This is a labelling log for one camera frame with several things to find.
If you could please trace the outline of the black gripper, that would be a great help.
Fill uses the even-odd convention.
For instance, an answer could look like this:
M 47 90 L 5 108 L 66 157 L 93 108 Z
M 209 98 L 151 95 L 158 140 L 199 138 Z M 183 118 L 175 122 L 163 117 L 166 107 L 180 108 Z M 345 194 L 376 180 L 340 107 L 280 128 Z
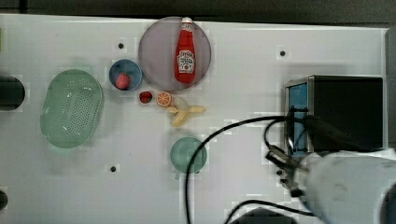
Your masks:
M 308 108 L 291 107 L 289 112 L 307 113 Z M 286 142 L 290 154 L 294 151 L 294 121 L 291 116 L 287 116 L 286 125 Z M 303 125 L 308 131 L 308 135 L 315 151 L 355 151 L 370 152 L 369 147 L 362 147 L 351 140 L 350 136 L 332 126 L 323 119 L 314 116 L 306 116 L 303 119 Z

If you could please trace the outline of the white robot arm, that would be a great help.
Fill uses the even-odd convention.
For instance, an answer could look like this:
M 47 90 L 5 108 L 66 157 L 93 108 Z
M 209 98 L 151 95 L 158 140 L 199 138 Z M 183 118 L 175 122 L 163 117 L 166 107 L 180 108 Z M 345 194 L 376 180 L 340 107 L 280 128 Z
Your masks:
M 316 117 L 291 108 L 283 186 L 325 224 L 395 224 L 395 160 L 383 156 L 380 110 Z M 301 138 L 306 148 L 293 152 Z

